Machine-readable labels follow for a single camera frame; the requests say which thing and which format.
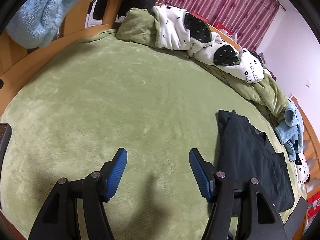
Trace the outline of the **green plush blanket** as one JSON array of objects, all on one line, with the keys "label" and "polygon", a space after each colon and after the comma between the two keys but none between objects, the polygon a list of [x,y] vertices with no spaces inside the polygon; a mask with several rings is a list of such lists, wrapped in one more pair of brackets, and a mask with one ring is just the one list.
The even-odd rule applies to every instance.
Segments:
[{"label": "green plush blanket", "polygon": [[273,126],[284,119],[289,100],[264,72],[259,59],[246,48],[236,49],[211,31],[206,22],[184,9],[166,5],[156,5],[151,11],[130,9],[116,37],[177,51],[251,101]]}]

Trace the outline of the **white wall switch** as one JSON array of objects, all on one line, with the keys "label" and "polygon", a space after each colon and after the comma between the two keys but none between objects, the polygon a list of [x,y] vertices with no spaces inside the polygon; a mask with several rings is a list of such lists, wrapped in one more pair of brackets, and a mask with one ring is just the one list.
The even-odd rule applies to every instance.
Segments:
[{"label": "white wall switch", "polygon": [[311,87],[311,83],[309,81],[306,82],[306,87],[309,89]]}]

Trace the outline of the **black sweatshirt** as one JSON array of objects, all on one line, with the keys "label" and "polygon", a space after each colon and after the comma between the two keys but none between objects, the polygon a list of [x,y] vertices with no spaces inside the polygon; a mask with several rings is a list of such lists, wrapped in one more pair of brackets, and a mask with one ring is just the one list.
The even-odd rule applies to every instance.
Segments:
[{"label": "black sweatshirt", "polygon": [[285,156],[274,150],[266,133],[235,111],[219,110],[217,127],[220,135],[217,170],[241,182],[256,178],[278,212],[292,208],[295,197]]}]

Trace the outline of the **light blue fleece garment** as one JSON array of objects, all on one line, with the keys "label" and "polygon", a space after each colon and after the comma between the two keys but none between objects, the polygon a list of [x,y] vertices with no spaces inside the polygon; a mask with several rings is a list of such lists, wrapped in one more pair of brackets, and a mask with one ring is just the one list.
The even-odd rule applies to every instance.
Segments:
[{"label": "light blue fleece garment", "polygon": [[6,31],[20,46],[45,47],[79,0],[27,0],[12,17]]}]

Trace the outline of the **light blue fleece robe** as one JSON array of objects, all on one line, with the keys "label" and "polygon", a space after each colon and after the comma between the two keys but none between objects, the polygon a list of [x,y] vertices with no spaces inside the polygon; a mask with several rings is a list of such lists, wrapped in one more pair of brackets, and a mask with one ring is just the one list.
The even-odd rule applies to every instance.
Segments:
[{"label": "light blue fleece robe", "polygon": [[295,161],[303,149],[304,125],[300,111],[290,99],[284,112],[284,120],[274,129],[280,143],[285,146],[289,161]]}]

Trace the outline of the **maroon striped curtain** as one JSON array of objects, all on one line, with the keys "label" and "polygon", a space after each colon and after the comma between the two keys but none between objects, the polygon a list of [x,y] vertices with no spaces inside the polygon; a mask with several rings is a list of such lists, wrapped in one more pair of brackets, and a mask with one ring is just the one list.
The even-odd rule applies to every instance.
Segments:
[{"label": "maroon striped curtain", "polygon": [[277,0],[158,0],[206,18],[210,25],[222,24],[237,34],[237,43],[256,50],[274,20]]}]

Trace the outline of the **white black patterned quilt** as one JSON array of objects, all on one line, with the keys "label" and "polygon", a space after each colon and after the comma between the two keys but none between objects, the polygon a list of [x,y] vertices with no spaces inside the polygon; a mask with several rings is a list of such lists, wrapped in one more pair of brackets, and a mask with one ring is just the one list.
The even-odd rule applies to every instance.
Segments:
[{"label": "white black patterned quilt", "polygon": [[166,5],[154,6],[157,25],[156,46],[185,51],[189,57],[231,74],[247,83],[264,78],[260,61],[249,50],[236,49],[210,30],[203,20],[184,9]]}]

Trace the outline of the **white patterned pillow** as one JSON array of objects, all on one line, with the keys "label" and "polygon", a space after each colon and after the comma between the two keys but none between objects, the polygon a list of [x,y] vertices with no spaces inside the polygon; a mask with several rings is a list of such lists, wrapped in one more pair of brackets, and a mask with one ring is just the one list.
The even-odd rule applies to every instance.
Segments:
[{"label": "white patterned pillow", "polygon": [[296,165],[296,177],[298,185],[302,185],[303,183],[307,182],[310,177],[310,171],[304,153],[297,153],[294,162]]}]

